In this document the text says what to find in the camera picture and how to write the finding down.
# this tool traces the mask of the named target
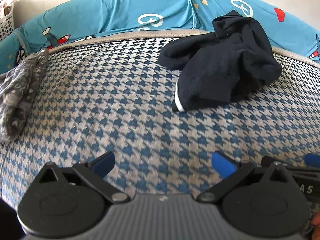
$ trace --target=cartoon print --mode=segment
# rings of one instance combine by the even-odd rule
[[[20,47],[16,55],[15,66],[19,65],[20,61],[22,61],[25,58],[26,58],[26,52],[24,51],[23,47]]]
[[[88,37],[85,37],[85,38],[78,40],[78,41],[86,41],[86,40],[92,39],[92,38],[94,38],[94,36],[88,36]]]
[[[163,20],[164,20],[164,17],[160,14],[146,13],[146,14],[140,15],[138,17],[138,23],[141,24],[142,26],[140,26],[138,28],[138,31],[149,31],[150,28],[147,26],[144,26],[144,24],[146,24],[146,23],[149,23],[153,27],[160,27],[163,24]]]
[[[284,21],[284,17],[285,17],[285,13],[283,10],[279,9],[279,8],[274,8],[277,17],[278,17],[278,21],[279,22],[283,22]]]
[[[42,35],[44,37],[46,37],[51,43],[51,45],[49,47],[47,47],[47,49],[52,49],[52,48],[57,47],[63,43],[66,43],[71,36],[70,34],[68,34],[68,35],[61,37],[60,39],[57,39],[55,36],[53,36],[50,33],[50,30],[51,30],[51,27],[48,27],[42,32]]]
[[[243,14],[246,17],[252,17],[253,16],[253,9],[250,6],[250,4],[246,3],[242,0],[231,0],[231,4],[239,9],[242,10]]]
[[[309,58],[314,58],[314,57],[317,57],[319,58],[320,60],[320,40],[319,40],[319,36],[316,35],[316,41],[317,41],[317,49],[309,56]]]

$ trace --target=red shape print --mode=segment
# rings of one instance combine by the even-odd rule
[[[274,8],[274,10],[278,16],[278,21],[283,22],[284,21],[284,11],[279,8]]]
[[[63,44],[63,43],[66,43],[66,42],[69,40],[70,36],[71,36],[71,35],[68,34],[68,35],[63,36],[62,38],[58,39],[59,45],[60,45],[60,44]]]
[[[314,58],[320,55],[320,39],[318,35],[316,35],[316,41],[317,41],[317,49],[309,56],[309,58]]]

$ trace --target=houndstooth pattern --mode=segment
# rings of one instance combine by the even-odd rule
[[[114,41],[50,57],[22,135],[0,144],[2,196],[16,207],[46,162],[70,166],[113,151],[106,180],[136,192],[197,195],[219,181],[211,152],[304,165],[320,149],[320,69],[275,55],[280,78],[241,102],[173,113],[179,71],[157,65],[174,39]]]

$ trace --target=bed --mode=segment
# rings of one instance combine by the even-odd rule
[[[132,32],[51,51],[21,136],[0,144],[1,197],[17,208],[46,162],[70,166],[113,151],[105,178],[136,192],[191,193],[217,183],[211,153],[259,163],[265,155],[304,165],[320,149],[320,69],[274,48],[280,78],[245,100],[184,113],[171,110],[179,71],[159,50],[199,30]]]

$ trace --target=white stripe trim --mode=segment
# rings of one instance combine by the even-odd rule
[[[179,96],[178,96],[178,81],[176,82],[176,91],[174,93],[174,102],[179,110],[179,112],[184,112],[182,104],[180,103]]]

